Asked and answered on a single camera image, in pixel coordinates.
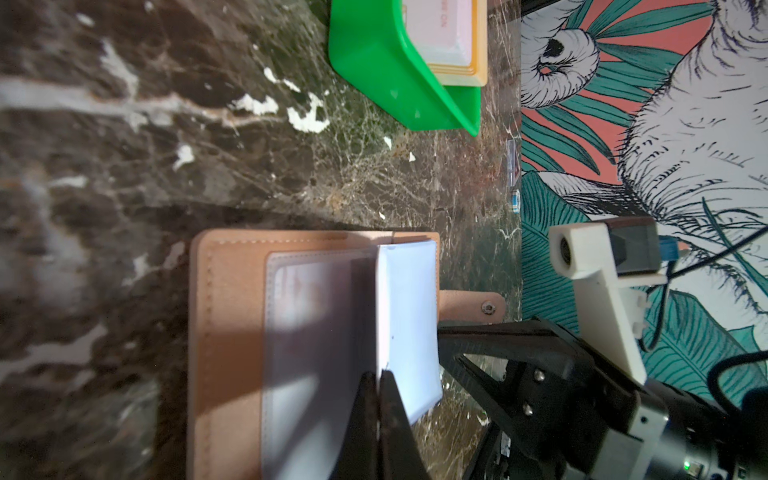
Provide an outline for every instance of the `white animal illustration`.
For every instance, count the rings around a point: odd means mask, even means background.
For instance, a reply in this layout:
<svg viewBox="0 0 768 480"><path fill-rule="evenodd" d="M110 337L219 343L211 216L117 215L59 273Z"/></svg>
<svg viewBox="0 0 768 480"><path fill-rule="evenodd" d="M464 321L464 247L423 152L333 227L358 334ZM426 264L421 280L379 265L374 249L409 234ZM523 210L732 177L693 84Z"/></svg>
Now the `white animal illustration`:
<svg viewBox="0 0 768 480"><path fill-rule="evenodd" d="M581 4L561 0L523 19L523 107L576 94L598 66L589 34L561 30ZM557 65L542 73L542 65ZM678 269L725 249L704 199L732 243L768 221L768 0L716 0L704 38L685 55L627 131L622 185L554 172L541 179L588 216L650 214L661 234L694 249ZM742 250L768 274L768 236ZM755 326L768 348L768 296L733 256L672 284L728 329Z"/></svg>

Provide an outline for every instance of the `stitching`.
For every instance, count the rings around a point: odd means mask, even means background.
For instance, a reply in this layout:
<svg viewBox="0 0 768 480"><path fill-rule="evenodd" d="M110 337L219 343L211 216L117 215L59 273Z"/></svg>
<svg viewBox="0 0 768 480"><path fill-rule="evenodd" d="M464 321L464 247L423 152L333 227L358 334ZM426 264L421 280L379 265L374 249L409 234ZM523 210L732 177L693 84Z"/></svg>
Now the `stitching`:
<svg viewBox="0 0 768 480"><path fill-rule="evenodd" d="M307 243L307 242L314 242L314 243L327 243L332 242L335 240L341 240L341 239L296 239L296 240L217 240L215 244L217 245L227 245L227 244L248 244L248 243ZM435 265L438 266L440 262L440 246L439 242L437 243L437 248L435 249ZM322 256L326 257L329 255L340 255L342 253L348 253L350 250L337 250L327 253L300 253L296 255L291 255L284 258L300 258L300 257L317 257ZM203 333L203 345L200 349L204 355L203 358L203 378L201 381L201 389L202 389L202 401L200 402L202 405L202 409L205 409L205 407L208 405L208 392L210 391L209 381L210 381L210 325L211 325L211 319L213 317L213 291L214 291L214 269L212 266L214 258L214 253L212 249L209 249L206 255L206 306L205 306L205 319L204 319L204 333ZM270 272L270 266L267 262L267 282L269 282L269 274ZM438 303L438 310L439 310L439 291L440 291L440 271L439 268L435 269L435 277L437 282L437 288L435 289L435 301ZM265 298L265 304L266 308L270 308L271 302L268 301L268 299ZM264 317L264 327L266 327L266 319L268 318L269 311L265 311L265 317ZM263 422L260 421L260 428L263 428ZM205 426L204 426L204 440L203 440L203 474L202 478L210 478L210 439L211 439L211 415L208 415L205 419Z"/></svg>
<svg viewBox="0 0 768 480"><path fill-rule="evenodd" d="M207 261L206 261L206 306L205 306L205 320L204 320L204 330L203 330L203 378L202 378L202 387L203 387L203 398L202 403L204 405L207 405L208 403L208 392L210 385L210 324L211 324L211 317L213 316L213 310L214 310L214 272L213 272L213 258L214 253L212 250L208 250L207 253ZM210 437L211 437L211 415L207 415L205 419L205 426L204 426L204 441L203 441L203 478L209 478L210 477Z"/></svg>
<svg viewBox="0 0 768 480"><path fill-rule="evenodd" d="M272 262L270 262L270 259L267 258L266 260L266 282L264 283L264 326L263 326L263 334L261 338L263 339L263 354L262 354L262 368L264 370L263 372L263 381L264 384L269 384L271 381L271 375L269 374L269 370L266 368L266 359L269 358L272 355L272 347L269 342L266 340L266 335L268 333L270 318L272 316L272 296L270 295L270 292L274 288L274 265ZM269 445L269 442L266 441L270 437L271 431L269 430L269 424L264 421L265 418L267 418L272 412L272 401L271 398L268 395L265 395L264 387L262 385L261 389L261 412L263 415L261 416L261 419L259 421L259 427L261 429L261 448L259 455L261 458L259 458L259 465L261 466L262 473L264 474L263 477L269 478L270 472L269 470L265 471L265 465L262 465L261 459L264 458L264 447L266 445Z"/></svg>
<svg viewBox="0 0 768 480"><path fill-rule="evenodd" d="M317 243L327 243L338 239L322 239L322 240L217 240L215 244L217 245L227 245L227 244L246 244L246 243L306 243L306 242L317 242ZM211 323L212 323L212 317L213 317L213 309L214 309L214 302L213 302L213 291L214 291L214 268L213 268L213 258L214 258L214 252L213 249L210 248L206 255L206 269L205 269L205 284L206 284L206 296L205 296L205 317L203 321L203 345L200 351L203 354L203 373L202 373L202 379L200 381L200 388L202 393L201 398L201 408L205 409L209 404L209 395L208 392L210 391L209 385L210 385L210 331L211 331ZM210 478L210 439L212 436L212 425L211 425L211 415L208 415L205 418L205 425L204 425L204 437L203 437L203 461L202 461L202 478L208 479Z"/></svg>
<svg viewBox="0 0 768 480"><path fill-rule="evenodd" d="M216 240L219 245L235 244L235 243L306 243L306 242L332 242L334 240L343 240L336 238L329 239L308 239L308 240Z"/></svg>

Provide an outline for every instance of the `black cable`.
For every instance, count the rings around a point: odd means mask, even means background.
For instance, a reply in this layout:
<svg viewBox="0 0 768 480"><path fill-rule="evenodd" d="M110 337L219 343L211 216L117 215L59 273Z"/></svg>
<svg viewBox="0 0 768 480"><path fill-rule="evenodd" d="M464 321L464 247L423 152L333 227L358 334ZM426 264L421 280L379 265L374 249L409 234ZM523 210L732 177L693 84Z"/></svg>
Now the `black cable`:
<svg viewBox="0 0 768 480"><path fill-rule="evenodd" d="M745 353L743 355L732 356L729 359L720 360L714 367L712 367L710 374L707 375L707 387L710 389L712 398L714 398L715 401L723 407L723 410L729 414L739 415L741 410L731 403L720 388L720 376L723 375L723 372L732 369L735 366L746 365L747 363L764 362L766 360L768 360L768 350Z"/></svg>
<svg viewBox="0 0 768 480"><path fill-rule="evenodd" d="M672 275L672 272L674 271L674 266L677 263L676 260L672 260L667 264L667 278L669 279ZM664 314L667 310L667 300L670 296L670 282L667 280L667 282L664 284L664 289L661 290L661 301L659 302L659 314L656 317L656 329L654 330L654 337L650 340L650 343L646 346L645 340L640 338L637 343L640 344L640 348L643 349L645 353L651 353L656 348L656 345L659 344L659 340L661 339L661 330L664 328Z"/></svg>
<svg viewBox="0 0 768 480"><path fill-rule="evenodd" d="M748 243L752 243L754 240L757 240L758 238L762 237L766 233L768 233L768 227L763 227L757 232L753 233L752 235L749 235L744 240L741 240L740 242L731 245L729 248L726 248L722 252L717 253L705 260L701 260L699 263L694 263L691 266L686 266L682 270L673 273L672 276L667 275L667 278L669 280L672 280L673 278L678 278L679 276L683 276L686 273L693 272L694 270L698 270L704 266L710 265L711 263L717 262L719 259L723 257L728 257L730 254L735 253L741 247L746 246Z"/></svg>
<svg viewBox="0 0 768 480"><path fill-rule="evenodd" d="M737 252L741 247L745 247L749 243L752 243L753 241L757 240L758 238L762 237L768 233L768 227L763 227L757 232L749 235L744 240L741 240L739 242L736 242L734 245L731 245L730 247L726 248L720 253L716 253L713 256L706 258L704 260L701 260L699 263L694 263L691 266L687 266L683 268L680 271L674 272L672 269L674 268L675 262L671 261L669 262L669 265L667 265L667 282L664 284L664 289L661 292L661 302L659 305L659 316L656 322L656 331L654 332L654 338L650 341L650 344L648 346L645 345L645 341L641 338L637 341L637 343L640 345L640 348L645 353L653 352L656 348L656 345L659 343L659 339L661 338L661 327L664 326L664 310L667 306L667 299L669 298L669 289L670 289L670 282L673 279L678 278L679 276L683 276L686 273L693 272L694 270L698 270L700 268L703 268L707 265L710 265L714 262L717 262L719 259L723 257L727 257L735 252ZM658 285L651 286L648 290L645 291L646 295L651 295L656 288L658 288Z"/></svg>

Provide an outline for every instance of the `marble countertop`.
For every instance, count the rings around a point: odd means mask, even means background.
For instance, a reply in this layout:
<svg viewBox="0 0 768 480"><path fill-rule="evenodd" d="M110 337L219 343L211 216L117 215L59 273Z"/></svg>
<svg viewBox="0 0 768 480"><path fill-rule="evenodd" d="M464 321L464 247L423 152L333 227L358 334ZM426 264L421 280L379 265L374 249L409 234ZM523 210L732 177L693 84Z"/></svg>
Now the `marble countertop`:
<svg viewBox="0 0 768 480"><path fill-rule="evenodd" d="M442 236L443 289L519 316L519 4L482 131L407 131L327 61L327 0L7 0L0 476L184 478L187 253L211 227ZM415 427L460 478L485 417L445 376Z"/></svg>

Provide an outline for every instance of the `green plastic tray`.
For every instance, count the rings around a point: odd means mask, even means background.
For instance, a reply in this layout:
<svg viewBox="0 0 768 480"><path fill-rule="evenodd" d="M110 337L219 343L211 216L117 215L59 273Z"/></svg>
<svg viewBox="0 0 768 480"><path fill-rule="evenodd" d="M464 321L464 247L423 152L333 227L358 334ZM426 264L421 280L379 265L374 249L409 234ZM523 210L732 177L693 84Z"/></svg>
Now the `green plastic tray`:
<svg viewBox="0 0 768 480"><path fill-rule="evenodd" d="M444 87L402 22L402 0L333 0L328 39L333 68L414 131L480 131L480 87Z"/></svg>

